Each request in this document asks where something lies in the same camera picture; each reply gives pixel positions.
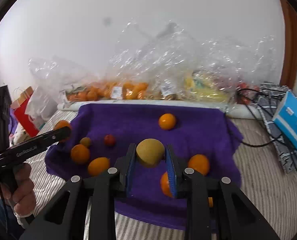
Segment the bed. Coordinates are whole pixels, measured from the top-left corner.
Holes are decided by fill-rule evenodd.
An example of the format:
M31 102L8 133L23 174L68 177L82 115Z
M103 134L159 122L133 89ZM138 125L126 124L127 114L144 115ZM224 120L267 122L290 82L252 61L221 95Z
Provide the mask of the bed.
M77 111L57 111L40 133L47 132L59 120L73 120ZM255 120L231 119L251 144L262 144L269 139ZM29 160L32 166L31 179L37 205L36 216L65 181L46 172L44 162L46 152L42 152ZM234 161L241 173L241 190L266 218L282 240L292 239L297 233L297 174L285 175L277 159L273 146L250 148L240 145L236 150ZM117 239L183 239L181 230L163 228L144 223L115 213Z

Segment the purple towel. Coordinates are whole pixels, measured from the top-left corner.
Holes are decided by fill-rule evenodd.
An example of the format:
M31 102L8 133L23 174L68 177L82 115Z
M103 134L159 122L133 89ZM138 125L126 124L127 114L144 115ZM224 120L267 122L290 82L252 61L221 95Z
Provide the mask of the purple towel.
M172 113L177 125L171 131L162 130L158 119ZM45 157L47 172L65 180L74 175L89 177L87 164L78 166L70 159L70 151L81 138L89 137L91 160L98 157L111 159L111 166L124 156L130 143L140 143L147 138L172 144L175 154L189 160L196 154L204 154L210 160L208 176L220 179L230 177L238 186L240 173L233 161L239 142L227 132L224 114L217 109L153 106L88 104L81 106L72 120L72 135L65 143L50 147ZM238 129L229 121L235 136L242 138ZM104 145L103 138L112 134L117 140L113 148ZM115 201L115 211L128 217L168 228L184 229L186 201L165 196L160 188L160 178L166 172L165 162L148 169L136 163L131 197Z

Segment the red paper bag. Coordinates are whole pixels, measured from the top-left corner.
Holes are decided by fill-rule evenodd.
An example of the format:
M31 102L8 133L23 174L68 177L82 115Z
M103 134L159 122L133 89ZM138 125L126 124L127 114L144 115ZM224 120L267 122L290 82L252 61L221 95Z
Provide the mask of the red paper bag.
M26 106L29 102L31 95L33 94L33 89L28 87L21 96L11 105L14 108L14 115L17 120L21 123L26 132L34 137L38 134L38 130L35 128L35 125L30 121L29 116L25 114Z

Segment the metal screw head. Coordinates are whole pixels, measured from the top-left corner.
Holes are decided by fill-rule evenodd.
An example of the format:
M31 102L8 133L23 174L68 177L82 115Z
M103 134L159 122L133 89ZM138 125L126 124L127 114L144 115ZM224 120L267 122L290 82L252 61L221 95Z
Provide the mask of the metal screw head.
M112 168L109 168L109 169L108 169L108 173L109 173L109 174L115 174L115 173L117 173L117 172L118 172L118 169L117 169L117 168L112 167Z
M231 183L231 179L228 178L228 177L223 177L222 178L222 182L225 183L225 184L230 184Z
M194 173L194 170L192 168L186 168L184 171L185 171L186 174L193 174Z
M77 176L77 175L75 175L71 178L72 182L78 182L79 180L80 180L80 176Z

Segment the human hand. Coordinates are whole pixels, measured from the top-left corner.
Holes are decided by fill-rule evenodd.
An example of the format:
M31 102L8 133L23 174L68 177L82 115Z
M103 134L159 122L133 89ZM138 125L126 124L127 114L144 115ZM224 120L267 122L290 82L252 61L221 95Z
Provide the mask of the human hand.
M10 199L16 203L14 211L20 216L30 214L36 206L36 198L33 192L34 183L29 178L31 173L31 166L24 163L21 169L15 174L15 179L18 184L16 191L11 194L7 185L1 183L1 190L5 199Z

